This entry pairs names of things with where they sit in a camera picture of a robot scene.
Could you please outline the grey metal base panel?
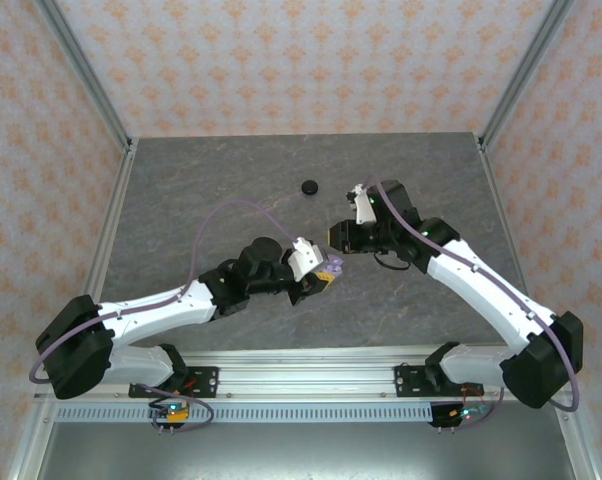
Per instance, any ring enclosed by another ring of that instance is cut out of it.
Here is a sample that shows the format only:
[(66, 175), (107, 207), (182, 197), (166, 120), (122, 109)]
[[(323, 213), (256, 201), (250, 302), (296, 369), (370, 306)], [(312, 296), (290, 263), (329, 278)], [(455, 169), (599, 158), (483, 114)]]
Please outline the grey metal base panel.
[(58, 424), (38, 480), (575, 480), (558, 423), (502, 414), (475, 429), (419, 423)]

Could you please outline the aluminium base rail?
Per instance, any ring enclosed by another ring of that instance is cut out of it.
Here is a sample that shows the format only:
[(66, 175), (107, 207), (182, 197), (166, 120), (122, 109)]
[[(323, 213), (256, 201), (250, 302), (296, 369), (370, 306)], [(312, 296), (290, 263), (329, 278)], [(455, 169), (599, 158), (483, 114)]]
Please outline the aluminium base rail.
[[(412, 347), (358, 347), (289, 350), (245, 350), (181, 354), (188, 367), (217, 367), (217, 391), (214, 398), (237, 399), (359, 399), (383, 395), (433, 397), (432, 385), (411, 387), (409, 371), (423, 367), (442, 371), (445, 380), (456, 386), (483, 384), (500, 388), (501, 363), (510, 357), (504, 346), (468, 346), (451, 343)], [(29, 378), (37, 385), (45, 382), (44, 370), (33, 365)], [(128, 395), (131, 385), (101, 384), (69, 400), (96, 400), (100, 397)]]

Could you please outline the aluminium table side rail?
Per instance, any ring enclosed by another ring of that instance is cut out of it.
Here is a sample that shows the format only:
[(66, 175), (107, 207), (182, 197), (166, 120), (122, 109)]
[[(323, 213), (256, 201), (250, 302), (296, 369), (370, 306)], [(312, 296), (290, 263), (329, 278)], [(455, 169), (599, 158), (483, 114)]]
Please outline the aluminium table side rail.
[(92, 261), (83, 282), (82, 293), (92, 297), (99, 303), (105, 283), (108, 265), (114, 245), (121, 211), (129, 179), (134, 165), (139, 138), (133, 137), (126, 145), (101, 223), (98, 241), (95, 245)]
[(490, 188), (492, 202), (498, 214), (498, 222), (489, 234), (489, 247), (484, 262), (502, 278), (503, 283), (509, 284), (510, 290), (517, 290), (519, 296), (530, 299), (490, 160), (480, 144), (477, 144), (477, 149)]

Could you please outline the aluminium frame post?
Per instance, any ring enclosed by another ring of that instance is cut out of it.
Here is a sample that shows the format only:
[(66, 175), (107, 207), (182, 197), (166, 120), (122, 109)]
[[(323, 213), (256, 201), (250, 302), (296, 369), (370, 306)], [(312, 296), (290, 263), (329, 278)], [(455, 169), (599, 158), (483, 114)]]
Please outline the aluminium frame post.
[(108, 131), (124, 151), (129, 150), (133, 144), (133, 138), (126, 132), (119, 115), (59, 3), (57, 0), (33, 0), (33, 2), (55, 35), (66, 58), (105, 122)]
[(531, 81), (555, 36), (576, 0), (552, 0), (550, 8), (532, 38), (483, 133), (477, 137), (479, 150), (487, 152), (514, 112), (517, 102)]

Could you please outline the aluminium frame strut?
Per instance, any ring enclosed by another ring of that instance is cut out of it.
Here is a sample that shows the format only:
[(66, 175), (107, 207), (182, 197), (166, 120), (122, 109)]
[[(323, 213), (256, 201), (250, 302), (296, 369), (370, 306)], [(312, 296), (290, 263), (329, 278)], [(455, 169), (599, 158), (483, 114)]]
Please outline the aluminium frame strut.
[(7, 480), (37, 480), (54, 427), (57, 404), (35, 402), (8, 471)]
[(602, 480), (600, 456), (587, 403), (572, 413), (555, 410), (575, 480)]

